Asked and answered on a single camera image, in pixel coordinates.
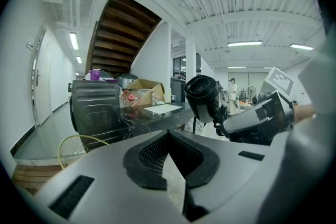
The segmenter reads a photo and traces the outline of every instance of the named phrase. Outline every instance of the ceiling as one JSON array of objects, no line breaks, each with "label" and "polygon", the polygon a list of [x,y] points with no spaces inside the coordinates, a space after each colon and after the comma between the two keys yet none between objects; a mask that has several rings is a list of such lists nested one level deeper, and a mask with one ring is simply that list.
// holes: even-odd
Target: ceiling
[{"label": "ceiling", "polygon": [[[57,22],[57,38],[67,42],[69,31],[75,31],[80,55],[86,59],[90,30],[99,19],[107,0],[64,0],[50,4]],[[185,38],[193,38],[196,50],[213,69],[247,66],[262,70],[264,66],[290,67],[313,56],[317,50],[290,48],[292,43],[319,48],[325,40],[317,0],[136,0],[174,29],[172,42],[181,46]],[[261,40],[261,46],[228,48],[228,42]],[[71,51],[73,58],[78,52]],[[85,62],[77,65],[83,72]]]}]

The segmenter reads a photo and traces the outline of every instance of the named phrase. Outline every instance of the fluorescent light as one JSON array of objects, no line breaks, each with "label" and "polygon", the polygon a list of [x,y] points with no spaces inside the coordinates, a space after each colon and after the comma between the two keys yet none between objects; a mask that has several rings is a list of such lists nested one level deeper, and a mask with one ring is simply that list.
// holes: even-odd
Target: fluorescent light
[{"label": "fluorescent light", "polygon": [[290,47],[295,48],[295,49],[314,50],[313,47],[304,46],[304,45],[297,45],[297,44],[292,44],[292,45],[290,45]]},{"label": "fluorescent light", "polygon": [[69,36],[70,36],[72,47],[74,48],[74,50],[78,50],[78,43],[77,43],[76,34],[75,33],[70,33]]},{"label": "fluorescent light", "polygon": [[228,43],[228,47],[236,47],[236,46],[251,46],[251,45],[261,45],[262,41],[245,41],[245,42],[231,42]]}]

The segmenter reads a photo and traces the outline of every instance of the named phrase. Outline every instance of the paper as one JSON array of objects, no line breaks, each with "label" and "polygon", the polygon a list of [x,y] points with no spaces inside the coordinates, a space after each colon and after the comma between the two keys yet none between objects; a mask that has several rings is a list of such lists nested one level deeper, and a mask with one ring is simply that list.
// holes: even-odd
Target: paper
[{"label": "paper", "polygon": [[170,112],[170,111],[180,109],[180,108],[181,106],[178,106],[178,105],[162,104],[162,105],[151,106],[150,108],[145,108],[145,109],[151,112],[157,113],[157,114],[163,114],[163,113]]}]

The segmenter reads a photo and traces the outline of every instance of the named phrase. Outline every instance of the wooden staircase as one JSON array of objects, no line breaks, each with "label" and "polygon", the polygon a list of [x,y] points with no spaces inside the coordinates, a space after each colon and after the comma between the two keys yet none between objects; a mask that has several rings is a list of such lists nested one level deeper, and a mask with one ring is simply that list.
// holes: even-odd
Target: wooden staircase
[{"label": "wooden staircase", "polygon": [[91,38],[86,73],[100,68],[129,73],[133,60],[161,18],[134,0],[108,0]]}]

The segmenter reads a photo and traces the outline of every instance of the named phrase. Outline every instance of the stair step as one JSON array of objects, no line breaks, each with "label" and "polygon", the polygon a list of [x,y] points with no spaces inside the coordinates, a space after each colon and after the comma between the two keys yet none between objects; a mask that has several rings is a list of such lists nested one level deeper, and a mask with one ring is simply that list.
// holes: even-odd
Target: stair step
[{"label": "stair step", "polygon": [[96,50],[93,51],[93,55],[101,56],[101,57],[108,57],[108,58],[117,59],[117,60],[124,60],[124,61],[128,61],[128,62],[131,62],[133,60],[133,58],[131,56],[117,54],[115,52],[110,52],[110,51],[106,51],[106,50],[97,50],[96,49]]},{"label": "stair step", "polygon": [[130,64],[127,62],[119,62],[115,60],[109,60],[109,59],[98,58],[98,57],[93,57],[92,63],[97,63],[100,65],[116,66],[116,67],[126,67],[126,68],[130,66]]},{"label": "stair step", "polygon": [[95,42],[95,46],[98,48],[104,48],[104,49],[110,49],[110,50],[114,50],[117,52],[123,52],[125,54],[130,54],[132,56],[135,55],[136,51],[118,44],[114,44],[114,43],[109,43],[109,42],[105,42],[105,41],[100,41],[97,40]]},{"label": "stair step", "polygon": [[135,31],[135,30],[133,30],[129,27],[126,27],[125,25],[121,25],[121,24],[118,24],[116,22],[113,22],[113,21],[110,21],[110,20],[107,20],[107,19],[103,19],[100,22],[100,26],[105,26],[107,28],[123,32],[125,34],[128,34],[130,36],[136,37],[136,38],[141,39],[141,40],[143,40],[145,38],[144,34],[138,32],[138,31]]},{"label": "stair step", "polygon": [[92,64],[92,68],[94,68],[94,69],[104,69],[104,70],[108,70],[108,71],[115,72],[115,73],[125,73],[127,71],[126,68],[98,65],[98,64],[95,64],[95,63]]},{"label": "stair step", "polygon": [[151,30],[151,27],[147,24],[145,24],[144,22],[134,18],[133,16],[131,15],[128,15],[124,12],[121,12],[115,8],[111,8],[111,7],[108,7],[105,11],[105,13],[107,15],[112,15],[114,17],[117,17],[117,18],[120,18],[122,20],[125,20],[125,21],[128,21],[129,23],[131,23],[133,26],[137,27],[137,28],[140,28],[144,31],[147,31],[149,32]]},{"label": "stair step", "polygon": [[117,42],[121,42],[121,43],[124,43],[124,44],[128,44],[130,46],[135,47],[136,49],[139,49],[140,46],[141,46],[140,43],[137,42],[137,41],[134,41],[134,40],[129,39],[127,37],[122,37],[122,36],[119,36],[119,35],[107,32],[107,31],[103,31],[103,30],[97,31],[97,37],[106,38],[108,40],[112,40],[112,41],[117,41]]},{"label": "stair step", "polygon": [[156,19],[150,17],[143,11],[143,7],[136,5],[130,0],[111,0],[110,6],[123,10],[125,13],[145,22],[148,25],[154,25]]}]

